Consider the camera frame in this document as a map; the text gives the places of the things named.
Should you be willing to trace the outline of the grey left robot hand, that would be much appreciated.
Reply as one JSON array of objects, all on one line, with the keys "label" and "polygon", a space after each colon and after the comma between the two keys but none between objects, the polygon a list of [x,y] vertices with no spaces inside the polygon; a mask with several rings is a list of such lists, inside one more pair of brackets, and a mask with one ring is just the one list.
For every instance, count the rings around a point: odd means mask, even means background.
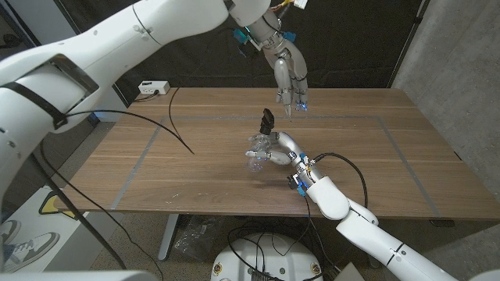
[{"label": "grey left robot hand", "polygon": [[265,16],[247,29],[273,68],[277,82],[276,102],[284,106],[285,115],[290,119],[293,108],[306,111],[309,98],[308,70],[302,53],[278,29],[278,25],[273,25]]}]

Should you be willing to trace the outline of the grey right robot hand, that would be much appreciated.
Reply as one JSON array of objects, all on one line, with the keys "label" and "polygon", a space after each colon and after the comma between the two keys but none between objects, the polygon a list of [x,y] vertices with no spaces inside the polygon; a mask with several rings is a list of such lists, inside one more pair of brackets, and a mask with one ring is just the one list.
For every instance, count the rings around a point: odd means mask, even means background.
[{"label": "grey right robot hand", "polygon": [[257,171],[262,163],[271,161],[277,165],[291,165],[296,173],[288,176],[291,189],[303,197],[306,191],[323,175],[314,166],[315,161],[285,132],[259,133],[248,139],[252,146],[245,152],[249,168]]}]

